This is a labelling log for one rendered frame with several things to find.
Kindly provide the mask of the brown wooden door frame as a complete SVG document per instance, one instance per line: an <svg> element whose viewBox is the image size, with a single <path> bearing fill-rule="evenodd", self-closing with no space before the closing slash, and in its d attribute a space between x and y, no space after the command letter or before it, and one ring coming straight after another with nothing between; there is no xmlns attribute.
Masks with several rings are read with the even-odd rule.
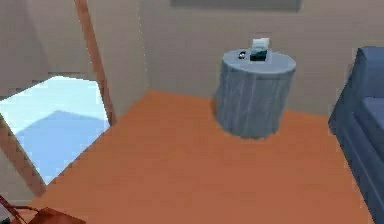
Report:
<svg viewBox="0 0 384 224"><path fill-rule="evenodd" d="M79 21L83 39L86 44L86 52L94 78L100 88L102 102L106 110L106 116L110 125L117 122L116 113L113 109L107 78L100 56L99 47L96 41L91 15L89 12L87 0L71 0L75 5L76 16ZM8 157L16 172L26 183L26 186L32 191L34 196L40 197L46 191L46 184L37 172L37 169L29 160L27 153L21 147L15 134L11 131L9 124L0 113L0 150Z"/></svg>

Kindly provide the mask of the black tissue box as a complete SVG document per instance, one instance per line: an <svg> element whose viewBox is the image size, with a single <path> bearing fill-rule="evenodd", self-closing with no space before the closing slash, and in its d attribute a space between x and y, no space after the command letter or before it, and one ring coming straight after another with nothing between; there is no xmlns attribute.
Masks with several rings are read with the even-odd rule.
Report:
<svg viewBox="0 0 384 224"><path fill-rule="evenodd" d="M269 38L257 38L252 40L250 60L265 61L269 49Z"/></svg>

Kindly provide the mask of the blue sofa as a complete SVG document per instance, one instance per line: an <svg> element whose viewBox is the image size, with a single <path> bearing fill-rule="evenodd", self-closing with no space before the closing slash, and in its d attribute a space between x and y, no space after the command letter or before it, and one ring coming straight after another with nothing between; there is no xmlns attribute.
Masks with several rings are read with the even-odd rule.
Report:
<svg viewBox="0 0 384 224"><path fill-rule="evenodd" d="M360 47L328 125L374 224L384 224L384 47Z"/></svg>

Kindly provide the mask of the grey round side table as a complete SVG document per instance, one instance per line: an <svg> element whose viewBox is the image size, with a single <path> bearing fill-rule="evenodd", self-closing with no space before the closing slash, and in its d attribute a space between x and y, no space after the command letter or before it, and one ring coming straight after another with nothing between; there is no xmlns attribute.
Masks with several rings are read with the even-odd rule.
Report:
<svg viewBox="0 0 384 224"><path fill-rule="evenodd" d="M241 51L244 59L238 59ZM249 49L224 53L216 91L218 124L242 138L275 134L295 71L295 60L280 52L269 50L265 61L251 61Z"/></svg>

